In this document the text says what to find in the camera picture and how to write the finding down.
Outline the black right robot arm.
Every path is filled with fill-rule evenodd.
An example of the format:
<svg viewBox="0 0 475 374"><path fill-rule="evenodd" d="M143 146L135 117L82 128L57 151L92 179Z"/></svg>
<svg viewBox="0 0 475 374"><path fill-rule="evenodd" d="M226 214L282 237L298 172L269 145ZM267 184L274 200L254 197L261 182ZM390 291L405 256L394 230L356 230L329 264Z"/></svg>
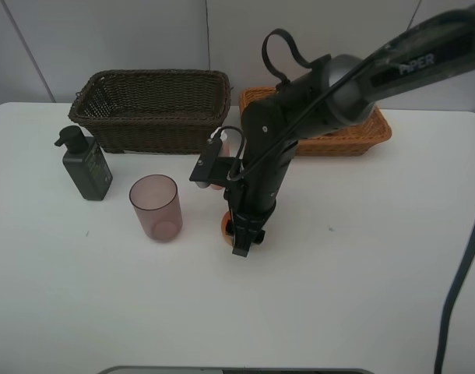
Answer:
<svg viewBox="0 0 475 374"><path fill-rule="evenodd" d="M326 55L304 67L296 80L280 75L275 92L241 114L243 157L230 175L240 194L229 197L226 226L235 255L264 239L301 140L359 125L378 101L475 70L475 4L434 16L367 58Z"/></svg>

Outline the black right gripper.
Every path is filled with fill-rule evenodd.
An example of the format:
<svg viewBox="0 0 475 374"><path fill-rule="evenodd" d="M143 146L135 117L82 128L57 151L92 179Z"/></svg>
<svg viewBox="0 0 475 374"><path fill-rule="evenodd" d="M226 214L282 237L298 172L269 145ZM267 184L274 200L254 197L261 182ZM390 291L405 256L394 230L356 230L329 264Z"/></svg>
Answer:
<svg viewBox="0 0 475 374"><path fill-rule="evenodd" d="M265 224L276 208L276 198L290 165L290 148L277 147L256 166L249 149L245 158L232 166L226 178L226 196L230 211L229 234L232 253L247 257L253 245L265 237Z"/></svg>

